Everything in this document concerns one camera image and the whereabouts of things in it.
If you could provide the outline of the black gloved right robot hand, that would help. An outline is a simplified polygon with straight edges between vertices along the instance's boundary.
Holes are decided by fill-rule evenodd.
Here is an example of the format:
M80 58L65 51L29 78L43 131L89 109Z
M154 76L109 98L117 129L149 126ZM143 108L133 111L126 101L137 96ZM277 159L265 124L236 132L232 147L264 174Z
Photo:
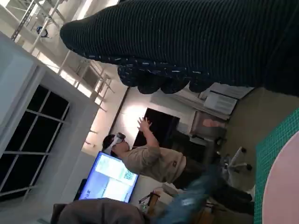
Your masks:
M127 0L64 24L60 37L142 94L214 83L299 94L296 0Z

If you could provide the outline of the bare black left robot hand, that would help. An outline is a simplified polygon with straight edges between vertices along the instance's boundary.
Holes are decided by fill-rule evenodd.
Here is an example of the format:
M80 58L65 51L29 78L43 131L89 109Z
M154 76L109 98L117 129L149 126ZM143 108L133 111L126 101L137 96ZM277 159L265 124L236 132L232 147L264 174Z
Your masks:
M220 186L221 172L216 165L211 165L198 179L191 182L185 192L178 195L157 218L157 224L188 224L199 211L211 193Z

